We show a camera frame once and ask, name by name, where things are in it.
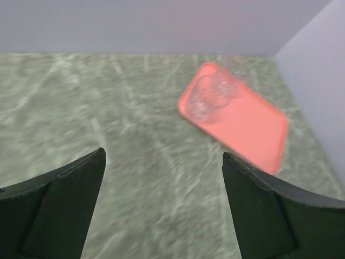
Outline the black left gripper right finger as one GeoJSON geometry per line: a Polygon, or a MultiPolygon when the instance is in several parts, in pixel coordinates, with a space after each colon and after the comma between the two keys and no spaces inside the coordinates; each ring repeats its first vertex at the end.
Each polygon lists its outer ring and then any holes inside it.
{"type": "Polygon", "coordinates": [[[223,178],[242,258],[344,258],[344,201],[225,152],[223,178]]]}

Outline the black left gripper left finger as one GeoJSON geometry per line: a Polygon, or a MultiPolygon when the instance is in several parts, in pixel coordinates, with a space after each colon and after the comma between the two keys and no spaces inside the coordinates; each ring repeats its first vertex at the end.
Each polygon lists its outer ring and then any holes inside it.
{"type": "Polygon", "coordinates": [[[1,188],[1,258],[80,258],[106,167],[103,148],[1,188]]]}

